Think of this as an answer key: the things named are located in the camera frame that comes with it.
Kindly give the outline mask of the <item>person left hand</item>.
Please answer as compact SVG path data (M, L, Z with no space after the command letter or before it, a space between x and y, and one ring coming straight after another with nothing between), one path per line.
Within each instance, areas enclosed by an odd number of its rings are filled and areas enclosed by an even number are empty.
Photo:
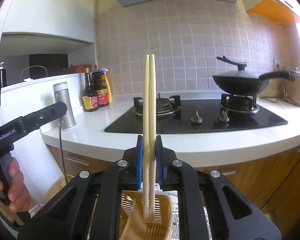
M17 213L28 211L31 206L32 198L24 184L24 176L20 170L19 163L14 157L12 157L8 166L8 174L11 178L10 188L8 190L8 198L11 202L9 206L7 206L0 200L0 210L3 210L5 214L8 214L8 212ZM0 181L0 192L3 188L3 182Z

